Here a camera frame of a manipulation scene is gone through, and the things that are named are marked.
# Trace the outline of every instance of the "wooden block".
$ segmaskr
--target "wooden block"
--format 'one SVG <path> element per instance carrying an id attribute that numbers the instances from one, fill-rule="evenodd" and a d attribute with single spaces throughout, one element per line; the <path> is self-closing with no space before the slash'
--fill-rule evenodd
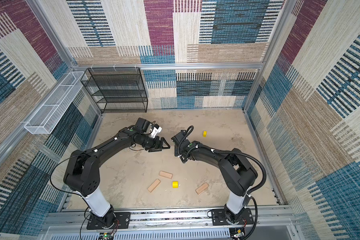
<path id="1" fill-rule="evenodd" d="M 172 179 L 172 176 L 173 176 L 172 173 L 164 172 L 164 171 L 160 171 L 160 172 L 158 173 L 158 175 L 160 175 L 160 176 L 162 176 L 162 177 L 169 178 L 169 179 Z"/>
<path id="2" fill-rule="evenodd" d="M 201 194 L 208 187 L 209 187 L 209 185 L 205 182 L 203 185 L 201 185 L 200 187 L 198 187 L 196 189 L 197 194 Z"/>
<path id="3" fill-rule="evenodd" d="M 149 186 L 148 191 L 152 192 L 158 186 L 159 183 L 160 183 L 160 180 L 156 179 L 154 181 L 154 183 Z"/>

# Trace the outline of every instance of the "black mesh shelf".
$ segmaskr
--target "black mesh shelf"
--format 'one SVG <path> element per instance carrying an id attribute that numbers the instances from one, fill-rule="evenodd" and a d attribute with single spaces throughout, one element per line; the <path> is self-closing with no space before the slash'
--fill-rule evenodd
<path id="1" fill-rule="evenodd" d="M 147 112 L 148 98 L 139 68 L 88 68 L 81 81 L 102 113 Z"/>

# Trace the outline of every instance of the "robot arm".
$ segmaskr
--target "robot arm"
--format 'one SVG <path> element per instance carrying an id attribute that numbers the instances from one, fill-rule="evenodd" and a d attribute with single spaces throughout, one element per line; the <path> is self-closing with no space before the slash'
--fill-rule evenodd
<path id="1" fill-rule="evenodd" d="M 71 154 L 64 174 L 64 183 L 82 196 L 92 210 L 92 219 L 96 219 L 103 228 L 110 228 L 114 224 L 115 216 L 112 205 L 99 189 L 99 167 L 133 144 L 141 145 L 148 152 L 169 149 L 166 140 L 156 136 L 161 130 L 158 124 L 139 118 L 135 125 L 119 130 L 114 137 L 100 145 L 85 151 L 76 150 Z"/>
<path id="2" fill-rule="evenodd" d="M 175 156 L 179 157 L 183 163 L 191 159 L 206 162 L 220 169 L 221 175 L 230 190 L 228 201 L 224 207 L 225 217 L 230 224 L 238 223 L 243 218 L 244 208 L 250 201 L 250 193 L 259 189 L 266 181 L 265 168 L 257 159 L 242 153 L 239 149 L 221 151 L 203 145 L 198 141 L 189 142 L 187 136 L 192 130 L 193 126 L 190 126 L 187 130 L 182 130 L 171 138 L 175 143 Z M 255 187 L 252 185 L 258 174 L 247 158 L 258 164 L 263 174 L 262 181 Z"/>

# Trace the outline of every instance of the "wire basket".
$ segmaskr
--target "wire basket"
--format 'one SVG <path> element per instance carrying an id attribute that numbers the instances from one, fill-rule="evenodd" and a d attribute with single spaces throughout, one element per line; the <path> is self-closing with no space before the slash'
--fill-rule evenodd
<path id="1" fill-rule="evenodd" d="M 139 68 L 88 68 L 81 82 L 101 113 L 147 112 L 148 98 Z"/>
<path id="2" fill-rule="evenodd" d="M 24 126 L 31 134 L 51 134 L 86 79 L 83 71 L 70 72 Z"/>

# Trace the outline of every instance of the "beige floor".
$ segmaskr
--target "beige floor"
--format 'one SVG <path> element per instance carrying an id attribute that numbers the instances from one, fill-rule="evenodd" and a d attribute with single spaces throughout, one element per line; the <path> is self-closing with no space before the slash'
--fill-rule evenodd
<path id="1" fill-rule="evenodd" d="M 111 157 L 100 168 L 100 189 L 105 198 L 115 208 L 140 207 L 190 207 L 190 206 L 222 206 L 226 204 L 229 189 L 220 170 L 204 162 L 189 160 L 185 164 L 174 156 L 171 137 L 181 129 L 193 125 L 195 129 L 188 137 L 210 147 L 232 150 L 234 147 L 256 158 L 259 157 L 254 141 L 241 110 L 189 110 L 165 111 L 152 110 L 147 113 L 107 113 L 97 135 L 95 145 L 114 136 L 121 128 L 133 125 L 137 118 L 156 121 L 163 130 L 160 137 L 170 143 L 171 149 L 161 152 L 131 151 L 124 149 Z M 261 171 L 253 163 L 259 173 L 255 182 L 261 180 Z M 172 179 L 158 175 L 159 171 L 173 174 Z M 152 192 L 149 187 L 155 179 L 161 183 Z M 178 181 L 179 188 L 172 188 L 172 181 Z M 197 195 L 195 189 L 204 182 L 209 187 Z M 269 181 L 253 193 L 259 205 L 275 205 L 276 199 L 270 189 Z M 73 195 L 70 209 L 84 209 L 85 202 Z"/>

